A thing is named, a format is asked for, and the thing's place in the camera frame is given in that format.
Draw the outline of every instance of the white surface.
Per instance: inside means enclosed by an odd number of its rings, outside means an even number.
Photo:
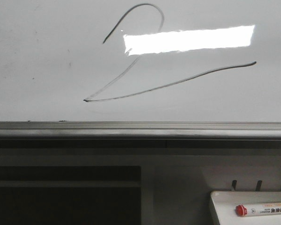
[[[211,207],[220,225],[281,225],[281,215],[238,217],[235,207],[245,203],[281,202],[281,192],[214,191]]]
[[[0,121],[281,121],[281,0],[152,0],[161,32],[255,25],[249,47],[146,54],[98,95],[111,98],[257,61],[135,97],[86,103],[137,56],[124,35],[157,32],[138,0],[0,0]]]

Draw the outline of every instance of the black marker line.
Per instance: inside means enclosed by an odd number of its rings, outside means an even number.
[[[125,14],[120,18],[120,20],[117,22],[117,24],[114,26],[114,28],[111,30],[111,32],[106,36],[106,38],[103,41],[103,44],[106,42],[106,40],[111,36],[111,34],[114,32],[114,30],[119,26],[119,24],[122,22],[122,20],[135,8],[140,7],[140,6],[152,6],[154,8],[156,8],[162,19],[161,19],[161,23],[159,25],[159,29],[158,32],[160,32],[160,30],[163,27],[163,23],[164,23],[164,14],[163,11],[156,5],[154,4],[150,4],[150,3],[143,3],[143,4],[138,4],[133,6],[132,8],[130,8],[129,10],[127,10],[125,12]],[[90,98],[94,98],[96,97],[98,94],[100,94],[102,91],[106,90],[107,88],[109,88],[111,85],[113,85],[116,81],[118,81],[120,78],[122,78],[126,73],[128,73],[128,71],[137,63],[137,61],[141,58],[141,56],[138,56],[119,76],[117,76],[116,78],[114,78],[112,81],[110,81],[107,85],[103,86],[100,90],[96,91],[94,94],[92,94],[91,96],[89,96],[87,99]]]
[[[247,63],[247,64],[242,64],[242,65],[228,66],[228,67],[221,67],[221,68],[217,68],[217,69],[212,69],[212,70],[209,70],[209,71],[197,74],[195,76],[185,78],[185,79],[180,80],[180,81],[168,83],[168,84],[163,85],[163,86],[159,86],[159,87],[156,87],[156,88],[151,88],[151,89],[148,89],[148,90],[143,90],[143,91],[140,91],[140,92],[136,92],[136,93],[133,93],[133,94],[124,95],[124,96],[120,96],[120,97],[112,97],[112,98],[105,98],[105,99],[98,99],[98,100],[90,100],[90,99],[88,100],[88,98],[87,98],[84,101],[85,102],[103,102],[103,101],[116,100],[116,99],[121,99],[121,98],[126,98],[126,97],[132,97],[132,96],[144,94],[146,92],[150,92],[150,91],[153,91],[153,90],[170,87],[170,86],[173,86],[173,85],[176,85],[176,84],[179,84],[179,83],[183,83],[183,82],[186,82],[186,81],[189,81],[189,80],[192,80],[192,79],[195,79],[195,78],[198,78],[200,76],[204,76],[204,75],[207,75],[207,74],[210,74],[210,73],[214,73],[214,72],[218,72],[218,71],[226,70],[226,69],[249,67],[249,66],[255,65],[256,63],[257,62],[251,62],[251,63]]]

